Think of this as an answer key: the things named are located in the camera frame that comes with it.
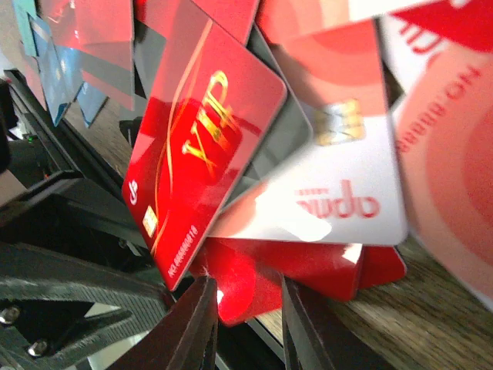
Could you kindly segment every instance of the metal screw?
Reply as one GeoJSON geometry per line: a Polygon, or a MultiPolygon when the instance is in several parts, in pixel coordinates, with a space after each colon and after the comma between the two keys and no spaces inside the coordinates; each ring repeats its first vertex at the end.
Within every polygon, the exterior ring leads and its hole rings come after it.
{"type": "Polygon", "coordinates": [[[45,339],[38,339],[28,348],[28,353],[32,357],[41,357],[48,351],[48,342],[45,339]]]}
{"type": "Polygon", "coordinates": [[[12,325],[15,320],[18,319],[18,317],[21,314],[21,309],[17,306],[10,306],[5,308],[1,313],[0,313],[0,323],[3,325],[12,325]]]}

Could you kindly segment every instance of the red card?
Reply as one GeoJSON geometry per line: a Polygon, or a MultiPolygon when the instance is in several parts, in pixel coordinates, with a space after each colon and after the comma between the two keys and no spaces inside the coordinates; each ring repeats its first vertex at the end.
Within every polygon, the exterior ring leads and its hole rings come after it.
{"type": "Polygon", "coordinates": [[[80,50],[75,30],[75,9],[69,0],[39,0],[43,19],[52,31],[53,43],[80,50]]]}
{"type": "Polygon", "coordinates": [[[131,0],[77,0],[75,20],[79,42],[99,44],[133,40],[133,5],[131,0]]]}
{"type": "Polygon", "coordinates": [[[365,245],[358,289],[391,283],[406,273],[406,264],[395,247],[365,245]]]}
{"type": "Polygon", "coordinates": [[[406,266],[393,247],[208,237],[190,271],[217,280],[219,316],[234,325],[281,307],[280,273],[347,301],[358,288],[401,279],[406,266]]]}
{"type": "Polygon", "coordinates": [[[275,73],[180,2],[122,189],[169,289],[285,96],[275,73]],[[262,134],[243,135],[242,122],[262,134]]]}
{"type": "Polygon", "coordinates": [[[208,238],[190,265],[194,276],[207,274],[216,279],[221,321],[235,325],[280,308],[280,274],[221,241],[208,238]]]}
{"type": "Polygon", "coordinates": [[[442,0],[394,15],[478,52],[493,50],[491,0],[471,0],[463,6],[442,0]]]}
{"type": "MultiPolygon", "coordinates": [[[[170,25],[180,0],[137,0],[135,2],[136,18],[168,38],[170,25]]],[[[259,0],[195,0],[195,3],[218,25],[228,31],[232,37],[246,44],[257,12],[259,0]]]]}
{"type": "Polygon", "coordinates": [[[316,244],[291,241],[208,238],[338,301],[357,292],[363,260],[361,244],[316,244]]]}

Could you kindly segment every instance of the red oppo logo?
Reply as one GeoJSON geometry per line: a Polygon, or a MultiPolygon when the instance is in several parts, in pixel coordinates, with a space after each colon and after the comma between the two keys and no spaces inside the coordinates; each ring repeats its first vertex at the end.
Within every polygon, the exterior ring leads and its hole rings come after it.
{"type": "Polygon", "coordinates": [[[399,31],[399,33],[403,37],[410,36],[406,43],[411,47],[411,50],[416,54],[426,54],[433,50],[442,40],[443,38],[440,36],[436,36],[436,39],[433,41],[426,41],[426,44],[421,43],[419,45],[419,38],[424,35],[424,29],[418,27],[417,25],[412,25],[411,23],[406,23],[406,25],[399,31]]]}
{"type": "MultiPolygon", "coordinates": [[[[341,198],[330,199],[317,197],[310,200],[298,200],[297,203],[307,212],[318,218],[349,218],[353,215],[361,218],[373,218],[380,213],[380,204],[375,198],[355,197],[349,180],[342,180],[340,185],[342,187],[341,198]]],[[[323,194],[329,194],[329,190],[306,189],[297,191],[297,195],[304,197],[307,195],[320,196],[323,194]]]]}

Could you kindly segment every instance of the white logo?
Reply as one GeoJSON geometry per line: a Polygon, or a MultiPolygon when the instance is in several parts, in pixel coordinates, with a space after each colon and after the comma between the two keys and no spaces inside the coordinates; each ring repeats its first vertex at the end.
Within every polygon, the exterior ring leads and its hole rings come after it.
{"type": "Polygon", "coordinates": [[[471,0],[450,0],[451,5],[454,8],[463,8],[465,7],[471,0]]]}
{"type": "Polygon", "coordinates": [[[131,183],[129,183],[129,188],[130,188],[130,203],[135,206],[137,204],[137,182],[133,180],[131,183]]]}

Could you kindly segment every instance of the gold chip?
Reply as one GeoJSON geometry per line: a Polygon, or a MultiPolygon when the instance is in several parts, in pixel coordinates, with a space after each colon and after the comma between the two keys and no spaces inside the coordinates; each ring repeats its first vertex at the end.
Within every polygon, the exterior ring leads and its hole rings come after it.
{"type": "Polygon", "coordinates": [[[144,214],[144,219],[142,220],[142,224],[147,231],[147,235],[149,235],[149,237],[153,237],[154,231],[156,231],[157,217],[151,206],[147,207],[146,214],[144,214]]]}
{"type": "Polygon", "coordinates": [[[315,111],[315,134],[319,145],[346,143],[364,138],[360,102],[349,99],[315,111]]]}

